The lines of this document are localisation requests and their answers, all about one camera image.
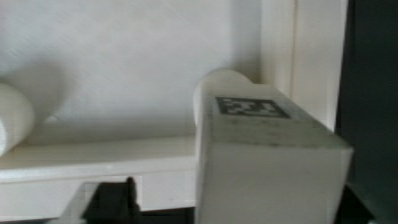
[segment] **white block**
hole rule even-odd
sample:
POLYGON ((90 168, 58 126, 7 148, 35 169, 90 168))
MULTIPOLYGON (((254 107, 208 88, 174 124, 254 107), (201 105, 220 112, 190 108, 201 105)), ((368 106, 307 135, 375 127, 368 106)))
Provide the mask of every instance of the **white block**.
POLYGON ((211 84, 201 108, 197 223, 332 224, 344 141, 266 85, 211 84))

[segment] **white cylinder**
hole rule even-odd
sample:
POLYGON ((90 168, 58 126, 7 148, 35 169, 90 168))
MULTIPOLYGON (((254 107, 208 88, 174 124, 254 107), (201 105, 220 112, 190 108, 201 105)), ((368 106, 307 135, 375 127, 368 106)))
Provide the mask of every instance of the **white cylinder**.
POLYGON ((0 156, 23 141, 34 128, 34 107, 21 92, 0 84, 0 156))
POLYGON ((201 97, 202 97, 202 92, 206 91, 206 85, 208 84, 217 84, 217 83, 241 83, 248 84, 252 83, 248 78, 241 73, 229 69, 218 69, 209 74, 206 75, 204 79, 201 80, 201 83, 195 88, 195 93, 193 93, 193 118, 195 118, 195 125, 199 124, 199 110, 201 110, 201 97))

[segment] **white surface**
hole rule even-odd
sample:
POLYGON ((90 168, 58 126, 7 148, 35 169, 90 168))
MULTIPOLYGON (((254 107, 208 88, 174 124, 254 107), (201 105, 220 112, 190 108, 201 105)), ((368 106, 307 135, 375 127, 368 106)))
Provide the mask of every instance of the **white surface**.
POLYGON ((263 1, 261 82, 334 129, 346 0, 263 1))
POLYGON ((58 218, 67 224, 81 215, 99 182, 137 182, 142 211, 195 206, 193 170, 0 184, 0 221, 58 218))
POLYGON ((32 127, 32 104, 19 91, 0 83, 0 156, 26 138, 32 127))
POLYGON ((28 144, 193 134, 206 73, 257 78, 261 0, 2 0, 0 77, 26 94, 28 144))
POLYGON ((202 98, 204 224, 332 224, 352 148, 266 85, 211 85, 202 98), (215 96, 273 100, 291 118, 224 115, 215 96))

